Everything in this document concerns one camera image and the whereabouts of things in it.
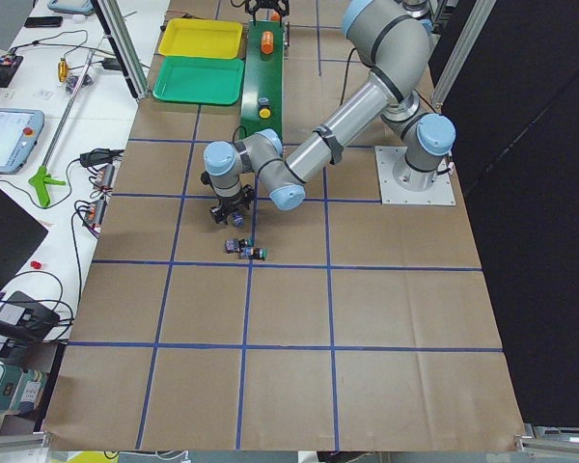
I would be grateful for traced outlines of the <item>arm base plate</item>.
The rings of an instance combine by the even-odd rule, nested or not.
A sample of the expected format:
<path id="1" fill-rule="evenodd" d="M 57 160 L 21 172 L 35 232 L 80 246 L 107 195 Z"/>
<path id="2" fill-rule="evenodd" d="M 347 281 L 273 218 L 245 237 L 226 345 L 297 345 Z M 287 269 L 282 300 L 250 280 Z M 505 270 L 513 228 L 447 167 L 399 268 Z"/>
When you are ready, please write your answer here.
<path id="1" fill-rule="evenodd" d="M 444 158 L 428 173 L 412 169 L 405 159 L 407 147 L 374 148 L 380 199 L 384 205 L 455 206 L 451 175 Z"/>

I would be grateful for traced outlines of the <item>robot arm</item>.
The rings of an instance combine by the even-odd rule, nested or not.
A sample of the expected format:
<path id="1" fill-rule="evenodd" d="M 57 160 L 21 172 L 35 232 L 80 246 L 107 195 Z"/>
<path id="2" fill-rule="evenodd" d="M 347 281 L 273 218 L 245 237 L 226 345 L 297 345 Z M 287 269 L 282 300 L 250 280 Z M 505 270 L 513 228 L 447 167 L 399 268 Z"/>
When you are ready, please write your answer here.
<path id="1" fill-rule="evenodd" d="M 326 165 L 340 163 L 344 148 L 375 119 L 406 145 L 392 169 L 394 182 L 411 192 L 427 191 L 435 183 L 456 132 L 447 117 L 422 108 L 415 90 L 430 55 L 426 28 L 394 1 L 352 1 L 342 29 L 370 70 L 366 82 L 288 157 L 272 129 L 209 144 L 201 180 L 218 199 L 209 211 L 214 222 L 227 222 L 255 200 L 253 188 L 240 181 L 245 173 L 260 180 L 278 209 L 298 207 L 306 197 L 305 183 Z"/>
<path id="2" fill-rule="evenodd" d="M 253 19 L 256 19 L 257 11 L 261 9 L 272 10 L 280 17 L 290 14 L 290 2 L 287 0 L 255 0 L 255 1 L 231 1 L 234 8 L 243 8 Z M 429 14 L 430 3 L 428 1 L 398 1 L 398 4 L 415 18 L 422 18 Z"/>

